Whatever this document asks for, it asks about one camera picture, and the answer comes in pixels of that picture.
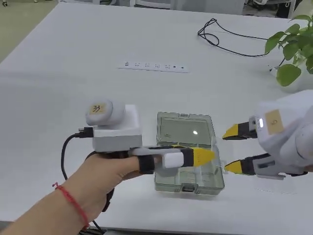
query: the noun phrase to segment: red string bracelet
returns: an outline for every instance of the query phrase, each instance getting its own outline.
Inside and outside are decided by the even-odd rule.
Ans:
[[[80,207],[80,205],[76,202],[76,200],[72,197],[72,195],[70,195],[70,193],[62,186],[59,185],[57,182],[55,184],[52,185],[52,187],[55,186],[55,189],[59,189],[64,197],[71,203],[74,205],[74,207],[77,209],[78,213],[82,216],[85,226],[83,227],[83,230],[86,230],[89,227],[89,223],[88,223],[88,218],[86,213],[84,212],[84,210]]]

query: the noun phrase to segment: white power strip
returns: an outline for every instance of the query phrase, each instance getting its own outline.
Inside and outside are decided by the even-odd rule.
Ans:
[[[125,61],[118,68],[129,69],[129,70],[152,70],[152,71],[164,71],[164,72],[189,72],[186,66],[181,66],[181,65],[176,65],[176,64],[151,63],[151,62]]]

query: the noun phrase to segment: white flower pot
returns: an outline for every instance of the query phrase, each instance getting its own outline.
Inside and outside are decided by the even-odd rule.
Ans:
[[[275,79],[276,79],[276,74],[277,74],[277,68],[278,67],[274,67],[271,70],[271,74],[275,77]],[[282,87],[279,84],[282,91],[286,93],[296,93],[296,92],[303,91],[303,90],[313,89],[313,74],[309,74],[305,66],[305,63],[301,64],[299,68],[301,69],[300,76],[296,80],[294,80],[289,86]]]

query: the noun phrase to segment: white table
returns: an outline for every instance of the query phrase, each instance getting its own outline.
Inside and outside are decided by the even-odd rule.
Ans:
[[[218,136],[247,121],[255,104],[284,96],[268,72],[278,52],[245,58],[197,37],[210,18],[237,33],[268,37],[288,20],[60,3],[0,65],[0,221],[13,221],[62,182],[63,141],[85,126],[90,100],[104,95],[136,104],[145,145],[156,143],[157,112],[210,114]],[[221,46],[262,53],[264,41],[211,28]],[[186,65],[190,73],[119,70],[125,60]],[[68,145],[70,174],[92,151]],[[256,141],[233,144],[233,156],[262,153]],[[216,197],[159,193],[152,176],[116,188],[102,227],[243,235],[312,234],[313,177],[284,181],[224,175]]]

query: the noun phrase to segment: white wearable device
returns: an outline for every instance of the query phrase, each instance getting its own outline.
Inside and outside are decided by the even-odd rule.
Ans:
[[[128,151],[142,147],[139,113],[135,105],[97,100],[87,109],[86,122],[93,128],[92,146],[96,152]]]
[[[115,125],[125,116],[125,104],[119,101],[102,99],[93,102],[86,111],[89,126]]]

